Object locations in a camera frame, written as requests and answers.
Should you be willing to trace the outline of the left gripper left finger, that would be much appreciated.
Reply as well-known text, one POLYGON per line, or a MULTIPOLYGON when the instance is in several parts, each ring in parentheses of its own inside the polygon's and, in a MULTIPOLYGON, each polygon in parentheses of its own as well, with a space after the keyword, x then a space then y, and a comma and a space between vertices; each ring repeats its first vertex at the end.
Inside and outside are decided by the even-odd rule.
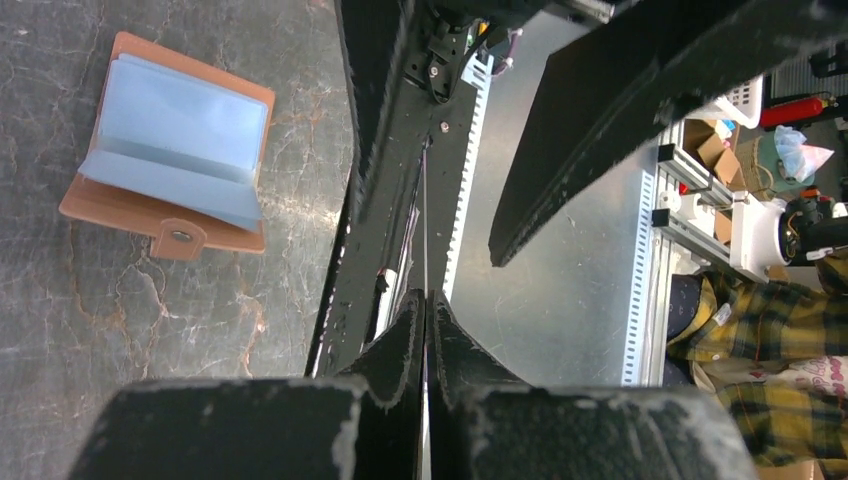
POLYGON ((416 479, 426 300, 318 378, 130 384, 96 420, 73 479, 416 479))

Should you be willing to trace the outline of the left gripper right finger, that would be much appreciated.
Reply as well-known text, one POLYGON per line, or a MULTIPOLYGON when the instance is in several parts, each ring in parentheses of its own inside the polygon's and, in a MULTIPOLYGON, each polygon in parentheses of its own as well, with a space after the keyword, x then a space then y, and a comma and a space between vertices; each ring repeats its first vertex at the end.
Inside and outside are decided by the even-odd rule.
POLYGON ((436 479, 754 479, 729 415, 693 387, 536 387, 427 302, 436 479))

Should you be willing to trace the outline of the brown leather card holder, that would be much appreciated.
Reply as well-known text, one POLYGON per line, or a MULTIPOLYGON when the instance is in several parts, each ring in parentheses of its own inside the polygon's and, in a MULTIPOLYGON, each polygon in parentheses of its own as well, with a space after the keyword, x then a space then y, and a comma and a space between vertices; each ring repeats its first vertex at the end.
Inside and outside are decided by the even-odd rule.
POLYGON ((118 33, 61 213, 148 236, 164 259, 262 253, 258 180, 274 103, 267 87, 118 33))

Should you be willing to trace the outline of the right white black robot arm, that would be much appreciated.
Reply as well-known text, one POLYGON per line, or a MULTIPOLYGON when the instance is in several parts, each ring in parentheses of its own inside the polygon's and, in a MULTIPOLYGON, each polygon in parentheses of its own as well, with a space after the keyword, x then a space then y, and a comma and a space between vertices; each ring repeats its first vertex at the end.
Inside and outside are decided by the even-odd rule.
POLYGON ((641 1, 552 53, 493 217, 491 263, 507 265, 670 125, 846 36, 843 1, 641 1))

